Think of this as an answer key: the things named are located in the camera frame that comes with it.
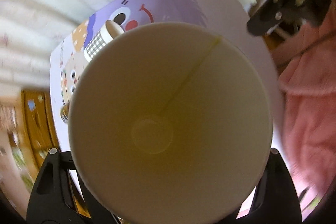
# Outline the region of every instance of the cartoon character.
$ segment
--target cartoon character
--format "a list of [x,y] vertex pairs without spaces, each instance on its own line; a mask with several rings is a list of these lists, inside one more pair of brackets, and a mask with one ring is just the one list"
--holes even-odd
[[[196,0],[114,0],[95,14],[93,33],[107,20],[116,22],[124,31],[153,22],[187,22],[206,26],[206,17]],[[84,49],[90,40],[85,40]]]
[[61,72],[63,105],[68,104],[85,67],[88,65],[83,52],[73,54]]
[[84,48],[86,60],[90,62],[103,47],[123,33],[124,30],[116,22],[107,20],[90,43]]
[[76,50],[79,52],[83,49],[85,42],[90,42],[92,39],[92,27],[95,23],[96,15],[93,14],[89,19],[82,22],[76,29],[72,32],[72,43]]

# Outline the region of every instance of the paper cup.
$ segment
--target paper cup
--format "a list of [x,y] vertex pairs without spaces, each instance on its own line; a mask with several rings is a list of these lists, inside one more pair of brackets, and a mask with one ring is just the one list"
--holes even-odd
[[90,62],[103,47],[123,33],[124,30],[117,23],[107,20],[84,49],[85,59]]
[[86,187],[138,224],[216,223],[263,174],[272,119],[238,48],[185,23],[126,32],[73,95],[71,153]]

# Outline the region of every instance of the wooden cabinet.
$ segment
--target wooden cabinet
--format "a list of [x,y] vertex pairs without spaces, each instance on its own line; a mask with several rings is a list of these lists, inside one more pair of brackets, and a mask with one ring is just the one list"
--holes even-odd
[[40,168],[48,151],[53,147],[59,148],[51,114],[50,95],[46,90],[23,90],[21,102],[24,129]]

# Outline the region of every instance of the pink clothing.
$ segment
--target pink clothing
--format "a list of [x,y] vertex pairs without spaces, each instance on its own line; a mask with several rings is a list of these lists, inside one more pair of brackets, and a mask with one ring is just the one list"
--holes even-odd
[[[285,62],[335,29],[332,3],[323,24],[302,26],[274,50],[274,61]],[[279,82],[286,93],[282,141],[292,171],[324,194],[336,175],[336,37],[293,58]]]

